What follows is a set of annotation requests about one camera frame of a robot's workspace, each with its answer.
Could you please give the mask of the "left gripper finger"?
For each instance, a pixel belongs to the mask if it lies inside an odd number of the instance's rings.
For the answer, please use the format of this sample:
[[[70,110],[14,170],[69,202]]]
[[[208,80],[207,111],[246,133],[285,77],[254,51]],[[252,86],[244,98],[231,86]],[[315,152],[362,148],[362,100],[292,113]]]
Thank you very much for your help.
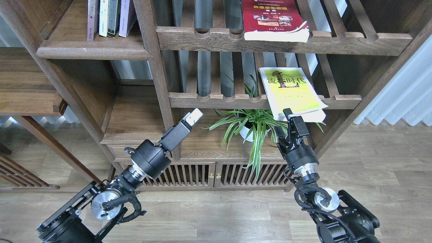
[[[193,109],[193,111],[187,113],[183,118],[183,121],[190,127],[193,127],[203,117],[203,113],[200,109]]]

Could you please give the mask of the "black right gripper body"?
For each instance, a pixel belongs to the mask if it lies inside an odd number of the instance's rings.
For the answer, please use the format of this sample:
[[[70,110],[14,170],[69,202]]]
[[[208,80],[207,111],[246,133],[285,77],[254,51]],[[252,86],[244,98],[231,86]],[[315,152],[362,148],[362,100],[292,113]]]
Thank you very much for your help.
[[[302,117],[292,117],[289,122],[287,144],[277,143],[282,157],[287,161],[288,168],[294,174],[313,174],[319,162],[313,149],[303,141],[309,131]]]

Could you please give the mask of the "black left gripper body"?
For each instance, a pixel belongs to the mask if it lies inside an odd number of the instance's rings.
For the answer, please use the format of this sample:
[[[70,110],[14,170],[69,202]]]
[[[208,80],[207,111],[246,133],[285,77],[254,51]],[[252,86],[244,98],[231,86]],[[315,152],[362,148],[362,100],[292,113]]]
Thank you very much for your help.
[[[193,120],[181,120],[161,137],[158,145],[147,139],[136,149],[126,147],[125,152],[131,155],[133,165],[124,171],[124,177],[127,180],[143,180],[146,176],[158,178],[171,163],[166,152],[174,150],[192,127]]]

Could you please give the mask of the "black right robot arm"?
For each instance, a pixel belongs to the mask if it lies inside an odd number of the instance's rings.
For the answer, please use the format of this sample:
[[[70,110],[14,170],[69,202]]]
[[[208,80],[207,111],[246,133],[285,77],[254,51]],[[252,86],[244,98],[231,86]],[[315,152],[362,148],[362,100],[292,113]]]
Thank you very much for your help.
[[[309,136],[301,116],[284,109],[288,132],[276,127],[277,146],[287,162],[285,177],[296,187],[294,197],[303,211],[307,211],[317,226],[322,243],[377,243],[375,229],[380,223],[344,190],[335,192],[318,186],[319,174],[315,171],[319,162],[313,149],[304,143]]]

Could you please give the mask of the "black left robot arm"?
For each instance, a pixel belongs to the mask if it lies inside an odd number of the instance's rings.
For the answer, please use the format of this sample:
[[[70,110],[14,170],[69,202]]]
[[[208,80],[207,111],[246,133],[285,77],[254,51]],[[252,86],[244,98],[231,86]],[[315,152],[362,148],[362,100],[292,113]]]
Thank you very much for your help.
[[[116,224],[126,223],[145,215],[135,190],[142,186],[145,177],[156,179],[170,165],[166,152],[172,151],[191,132],[203,116],[199,109],[185,115],[171,127],[157,145],[145,140],[136,149],[126,147],[132,166],[108,183],[91,182],[64,206],[45,220],[38,228],[44,243],[100,243]],[[80,218],[81,211],[91,205],[91,212],[107,224],[93,234]]]

